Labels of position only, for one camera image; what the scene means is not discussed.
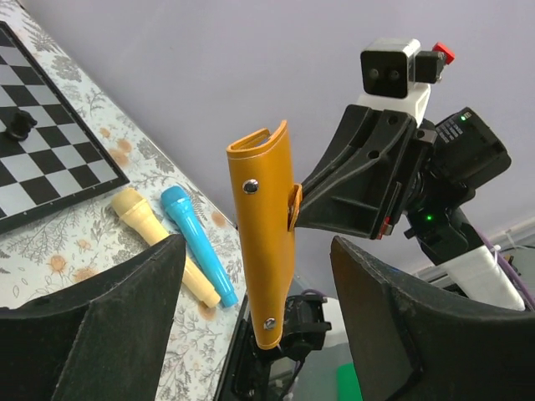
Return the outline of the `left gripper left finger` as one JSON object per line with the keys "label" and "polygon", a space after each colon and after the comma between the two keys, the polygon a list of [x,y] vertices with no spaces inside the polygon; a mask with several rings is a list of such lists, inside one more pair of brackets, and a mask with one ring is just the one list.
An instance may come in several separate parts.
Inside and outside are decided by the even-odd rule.
{"label": "left gripper left finger", "polygon": [[3,400],[153,400],[186,256],[170,235],[139,255],[1,310]]}

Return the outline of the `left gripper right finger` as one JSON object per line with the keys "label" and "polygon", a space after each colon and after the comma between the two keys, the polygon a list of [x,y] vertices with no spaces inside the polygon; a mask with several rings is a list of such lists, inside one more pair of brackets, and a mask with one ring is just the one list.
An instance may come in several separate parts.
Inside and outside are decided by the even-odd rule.
{"label": "left gripper right finger", "polygon": [[533,399],[532,313],[444,291],[343,237],[330,259],[364,399]]}

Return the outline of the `tan leather card holder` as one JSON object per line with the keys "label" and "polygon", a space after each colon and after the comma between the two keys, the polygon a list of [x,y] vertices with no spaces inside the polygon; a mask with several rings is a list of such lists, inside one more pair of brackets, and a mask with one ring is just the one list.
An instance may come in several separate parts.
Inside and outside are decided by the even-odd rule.
{"label": "tan leather card holder", "polygon": [[227,162],[253,331],[257,345],[270,350],[283,336],[303,197],[293,178],[287,121],[228,145]]}

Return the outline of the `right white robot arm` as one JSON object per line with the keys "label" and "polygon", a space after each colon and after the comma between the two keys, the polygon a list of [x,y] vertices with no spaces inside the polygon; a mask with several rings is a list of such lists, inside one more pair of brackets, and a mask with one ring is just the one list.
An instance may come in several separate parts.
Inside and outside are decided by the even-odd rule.
{"label": "right white robot arm", "polygon": [[461,208],[510,165],[469,107],[432,123],[351,104],[303,182],[297,224],[377,240],[405,217],[405,236],[440,265],[482,245]]}

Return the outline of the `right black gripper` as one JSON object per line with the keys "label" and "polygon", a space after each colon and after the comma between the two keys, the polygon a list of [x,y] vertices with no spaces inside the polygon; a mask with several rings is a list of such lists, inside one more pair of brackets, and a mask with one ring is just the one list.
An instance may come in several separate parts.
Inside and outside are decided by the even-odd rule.
{"label": "right black gripper", "polygon": [[[351,157],[368,165],[369,154],[379,158],[403,137],[396,154],[381,161],[392,163],[391,175],[379,168],[333,178]],[[303,182],[296,226],[378,240],[405,216],[408,239],[474,241],[461,207],[511,163],[505,145],[470,107],[416,128],[405,112],[350,104]]]}

